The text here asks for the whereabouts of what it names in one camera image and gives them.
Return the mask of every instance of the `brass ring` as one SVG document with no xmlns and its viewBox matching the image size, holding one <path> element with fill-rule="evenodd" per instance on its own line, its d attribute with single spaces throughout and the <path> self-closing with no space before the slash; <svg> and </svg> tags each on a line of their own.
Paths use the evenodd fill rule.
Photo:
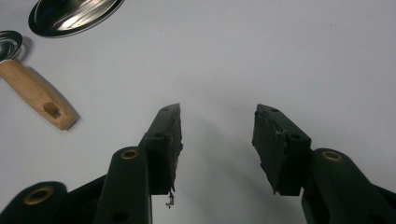
<svg viewBox="0 0 396 224">
<path fill-rule="evenodd" d="M 35 205 L 46 201 L 53 193 L 52 186 L 44 186 L 35 189 L 24 197 L 23 202 L 27 205 Z"/>
<path fill-rule="evenodd" d="M 121 157 L 125 160 L 133 160 L 138 156 L 139 156 L 139 152 L 135 149 L 126 150 L 121 153 Z"/>
<path fill-rule="evenodd" d="M 329 161 L 336 161 L 336 162 L 344 161 L 343 157 L 340 154 L 333 151 L 324 151 L 322 152 L 322 156 Z"/>
</svg>

